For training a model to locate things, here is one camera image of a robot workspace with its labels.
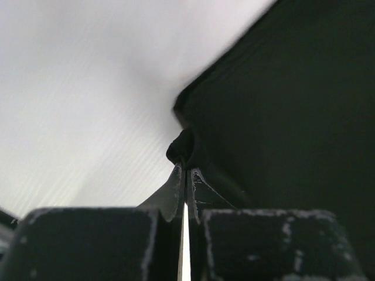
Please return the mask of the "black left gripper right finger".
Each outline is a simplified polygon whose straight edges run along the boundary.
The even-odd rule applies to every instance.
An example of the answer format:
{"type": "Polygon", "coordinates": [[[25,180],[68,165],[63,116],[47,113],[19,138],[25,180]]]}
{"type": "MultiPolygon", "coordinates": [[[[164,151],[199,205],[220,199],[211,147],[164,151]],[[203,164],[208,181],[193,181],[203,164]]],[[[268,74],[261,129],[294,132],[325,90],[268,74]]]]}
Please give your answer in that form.
{"type": "Polygon", "coordinates": [[[190,225],[201,225],[217,214],[232,214],[237,210],[204,178],[198,168],[187,171],[187,210],[190,225]]]}

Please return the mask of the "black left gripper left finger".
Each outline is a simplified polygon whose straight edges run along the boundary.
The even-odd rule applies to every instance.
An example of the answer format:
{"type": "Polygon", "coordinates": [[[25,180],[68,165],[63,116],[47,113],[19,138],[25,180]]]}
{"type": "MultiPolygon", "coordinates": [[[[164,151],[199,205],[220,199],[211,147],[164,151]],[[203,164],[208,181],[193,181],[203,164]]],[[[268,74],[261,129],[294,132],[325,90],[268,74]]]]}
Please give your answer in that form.
{"type": "Polygon", "coordinates": [[[173,168],[167,181],[138,208],[157,208],[166,222],[181,220],[185,204],[185,172],[180,163],[173,168]]]}

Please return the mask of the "black t-shirt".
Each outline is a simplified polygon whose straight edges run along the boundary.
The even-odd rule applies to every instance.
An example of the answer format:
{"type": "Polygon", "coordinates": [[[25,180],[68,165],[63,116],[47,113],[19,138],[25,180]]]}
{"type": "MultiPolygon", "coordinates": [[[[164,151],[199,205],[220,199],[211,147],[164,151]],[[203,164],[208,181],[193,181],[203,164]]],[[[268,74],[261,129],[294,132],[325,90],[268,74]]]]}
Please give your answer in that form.
{"type": "Polygon", "coordinates": [[[173,109],[172,163],[237,208],[336,214],[374,278],[373,1],[277,1],[173,109]]]}

